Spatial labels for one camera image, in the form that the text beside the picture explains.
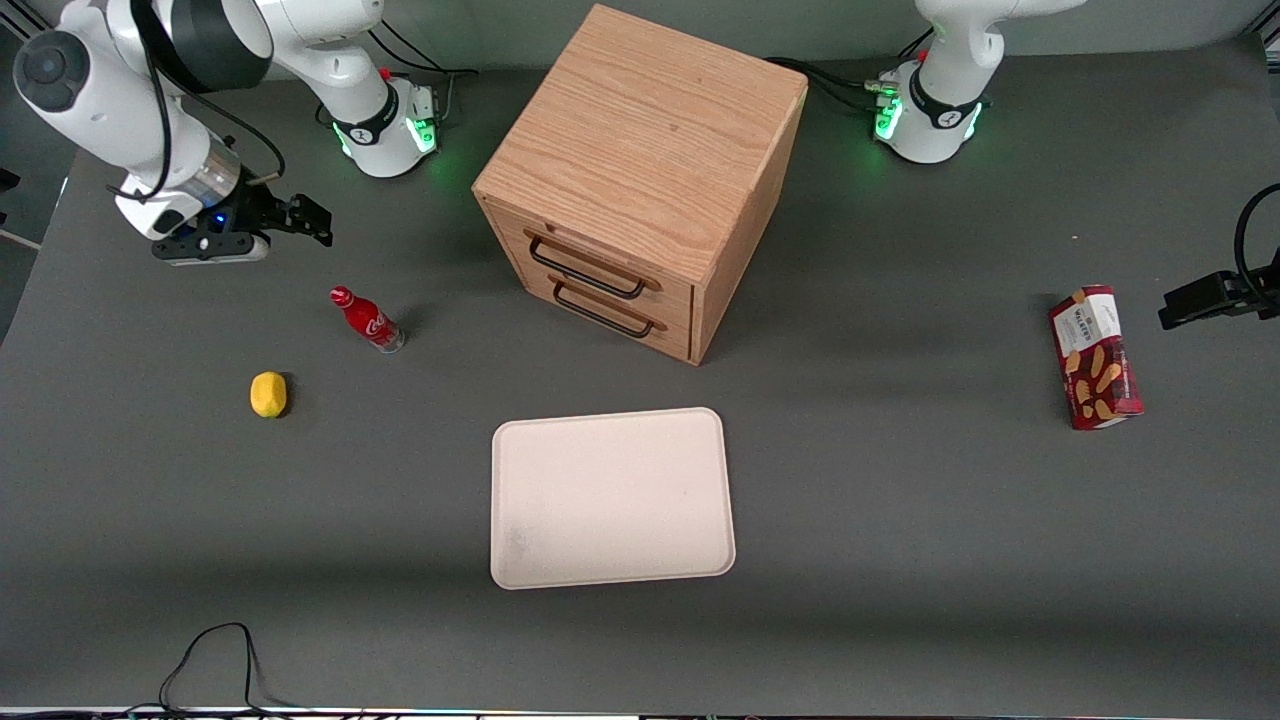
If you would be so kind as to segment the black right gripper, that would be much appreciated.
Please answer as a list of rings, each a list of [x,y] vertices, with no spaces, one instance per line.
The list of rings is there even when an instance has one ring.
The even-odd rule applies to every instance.
[[[305,193],[279,199],[265,184],[238,184],[224,199],[224,231],[265,234],[268,231],[306,234],[333,246],[332,214]]]

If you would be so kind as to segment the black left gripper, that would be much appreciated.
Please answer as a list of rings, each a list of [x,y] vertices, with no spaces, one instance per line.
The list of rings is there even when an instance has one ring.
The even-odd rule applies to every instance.
[[[1212,319],[1256,314],[1261,320],[1279,318],[1279,269],[1257,268],[1247,274],[1215,272],[1164,296],[1158,320],[1165,331]]]

